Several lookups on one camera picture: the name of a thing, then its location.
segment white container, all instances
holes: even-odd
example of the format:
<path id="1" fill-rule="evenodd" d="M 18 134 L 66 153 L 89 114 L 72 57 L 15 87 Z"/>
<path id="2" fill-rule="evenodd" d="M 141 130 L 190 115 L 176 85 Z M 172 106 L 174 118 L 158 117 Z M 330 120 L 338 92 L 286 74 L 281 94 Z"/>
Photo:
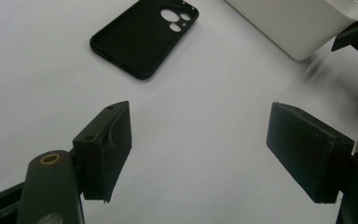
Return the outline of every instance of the white container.
<path id="1" fill-rule="evenodd" d="M 297 60 L 358 21 L 356 0 L 227 0 Z"/>

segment white tabletop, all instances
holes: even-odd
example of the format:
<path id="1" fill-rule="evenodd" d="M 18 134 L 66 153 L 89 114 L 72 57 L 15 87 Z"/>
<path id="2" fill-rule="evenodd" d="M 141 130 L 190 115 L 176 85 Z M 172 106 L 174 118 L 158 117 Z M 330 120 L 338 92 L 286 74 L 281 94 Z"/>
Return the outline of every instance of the white tabletop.
<path id="1" fill-rule="evenodd" d="M 128 100 L 133 147 L 111 203 L 83 201 L 86 223 L 335 223 L 266 146 L 273 102 L 358 136 L 358 54 L 289 58 L 226 1 L 188 1 L 195 25 L 148 81 L 90 49 L 135 0 L 0 0 L 0 191 L 28 162 Z"/>

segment phone case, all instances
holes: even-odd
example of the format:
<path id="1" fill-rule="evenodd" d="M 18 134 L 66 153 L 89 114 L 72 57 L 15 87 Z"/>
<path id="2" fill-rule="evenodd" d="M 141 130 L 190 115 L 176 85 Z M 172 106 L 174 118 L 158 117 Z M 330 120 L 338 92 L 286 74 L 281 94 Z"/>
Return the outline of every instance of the phone case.
<path id="1" fill-rule="evenodd" d="M 164 19 L 164 9 L 174 12 L 177 21 Z M 134 77 L 148 79 L 198 16 L 197 9 L 184 1 L 140 0 L 93 36 L 90 45 Z"/>

